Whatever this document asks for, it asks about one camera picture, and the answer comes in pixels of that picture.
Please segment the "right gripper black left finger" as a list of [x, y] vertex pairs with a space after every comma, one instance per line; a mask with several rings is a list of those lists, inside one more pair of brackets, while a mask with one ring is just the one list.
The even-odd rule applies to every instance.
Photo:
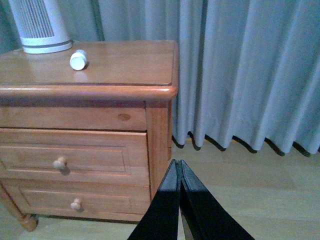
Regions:
[[178, 238], [181, 176], [171, 161], [151, 204], [130, 240], [176, 240]]

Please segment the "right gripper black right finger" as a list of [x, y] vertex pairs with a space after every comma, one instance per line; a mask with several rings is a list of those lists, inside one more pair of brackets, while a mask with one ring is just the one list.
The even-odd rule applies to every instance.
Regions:
[[184, 160], [180, 206], [194, 240], [252, 240], [253, 237], [220, 205]]

